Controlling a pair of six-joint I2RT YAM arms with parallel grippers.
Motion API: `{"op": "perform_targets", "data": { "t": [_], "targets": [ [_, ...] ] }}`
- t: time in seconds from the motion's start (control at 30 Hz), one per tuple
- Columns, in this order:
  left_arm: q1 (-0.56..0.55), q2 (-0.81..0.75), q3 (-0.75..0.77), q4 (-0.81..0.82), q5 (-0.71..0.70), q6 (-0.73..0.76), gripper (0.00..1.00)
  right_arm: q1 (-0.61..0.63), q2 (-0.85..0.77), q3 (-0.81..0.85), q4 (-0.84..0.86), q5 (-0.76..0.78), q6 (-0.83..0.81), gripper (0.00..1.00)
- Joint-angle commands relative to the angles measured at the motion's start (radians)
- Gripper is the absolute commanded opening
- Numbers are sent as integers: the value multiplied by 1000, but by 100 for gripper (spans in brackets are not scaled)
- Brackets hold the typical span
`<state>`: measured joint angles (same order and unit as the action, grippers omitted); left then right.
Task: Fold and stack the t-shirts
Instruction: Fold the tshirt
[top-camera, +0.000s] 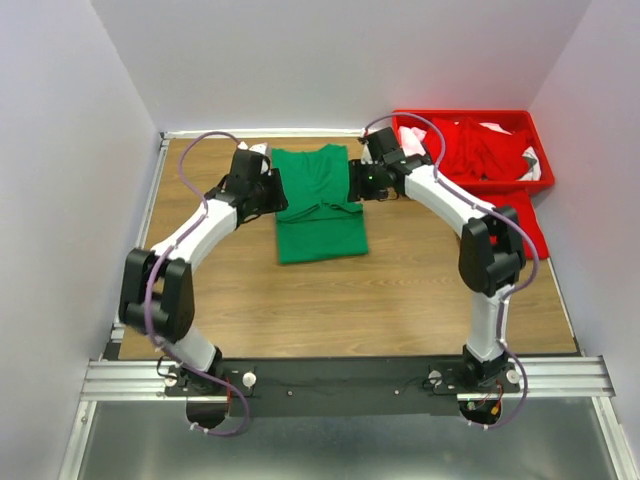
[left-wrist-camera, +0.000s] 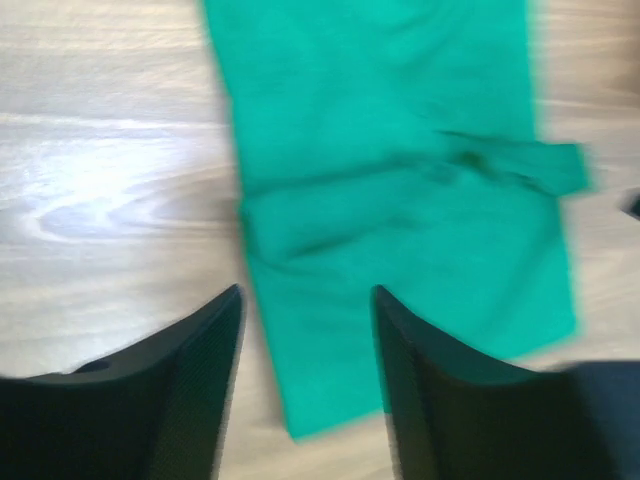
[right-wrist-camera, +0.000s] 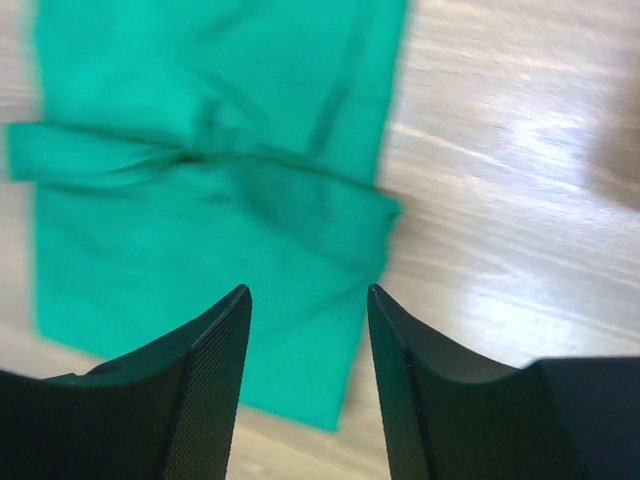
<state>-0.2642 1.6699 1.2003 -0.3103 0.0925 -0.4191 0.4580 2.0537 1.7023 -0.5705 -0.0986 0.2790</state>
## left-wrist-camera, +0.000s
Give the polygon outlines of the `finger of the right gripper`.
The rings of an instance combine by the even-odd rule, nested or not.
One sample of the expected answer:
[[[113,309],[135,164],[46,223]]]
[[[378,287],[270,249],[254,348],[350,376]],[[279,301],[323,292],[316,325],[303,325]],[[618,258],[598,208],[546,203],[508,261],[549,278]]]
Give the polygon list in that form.
[[[635,220],[640,219],[640,191],[639,190],[630,192],[624,197],[620,205],[620,211],[634,218]]]

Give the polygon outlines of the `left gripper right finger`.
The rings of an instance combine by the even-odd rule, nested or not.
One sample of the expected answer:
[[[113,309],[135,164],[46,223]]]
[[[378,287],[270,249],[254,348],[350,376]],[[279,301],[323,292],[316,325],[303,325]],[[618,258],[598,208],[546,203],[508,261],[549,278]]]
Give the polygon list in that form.
[[[639,364],[532,371],[492,358],[373,291],[400,479],[635,479]]]

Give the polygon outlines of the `green t shirt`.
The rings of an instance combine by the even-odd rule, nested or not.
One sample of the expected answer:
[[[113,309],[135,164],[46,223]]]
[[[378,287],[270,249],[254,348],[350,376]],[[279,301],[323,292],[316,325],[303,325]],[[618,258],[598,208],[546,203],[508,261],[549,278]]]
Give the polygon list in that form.
[[[244,256],[289,435],[384,408],[371,293],[499,359],[575,330],[528,1],[208,1]]]

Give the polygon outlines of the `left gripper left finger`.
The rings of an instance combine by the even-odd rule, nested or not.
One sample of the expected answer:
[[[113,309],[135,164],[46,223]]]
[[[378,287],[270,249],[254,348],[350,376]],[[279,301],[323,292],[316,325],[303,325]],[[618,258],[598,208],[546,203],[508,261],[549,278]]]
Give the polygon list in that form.
[[[1,381],[5,479],[214,479],[243,333],[231,286],[68,373]]]

